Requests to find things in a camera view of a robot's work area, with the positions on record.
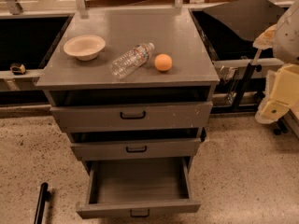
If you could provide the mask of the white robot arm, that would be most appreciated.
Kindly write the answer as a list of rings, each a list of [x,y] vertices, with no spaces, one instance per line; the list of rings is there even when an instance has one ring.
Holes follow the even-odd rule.
[[[253,47],[259,52],[271,48],[274,57],[284,62],[276,72],[267,72],[265,97],[255,114],[259,123],[270,124],[299,100],[299,0],[254,40]]]

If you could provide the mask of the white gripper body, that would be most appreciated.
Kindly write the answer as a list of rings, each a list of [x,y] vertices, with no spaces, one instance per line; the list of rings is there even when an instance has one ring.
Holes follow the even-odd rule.
[[[286,64],[275,73],[270,99],[287,107],[299,100],[299,66]]]

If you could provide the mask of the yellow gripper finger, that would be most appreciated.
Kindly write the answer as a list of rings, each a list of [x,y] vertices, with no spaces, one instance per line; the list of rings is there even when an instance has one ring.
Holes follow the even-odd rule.
[[[277,26],[274,24],[262,32],[253,42],[256,49],[270,49],[273,47],[274,33]]]
[[[284,104],[264,98],[255,114],[255,119],[261,124],[271,124],[283,117],[289,108]]]

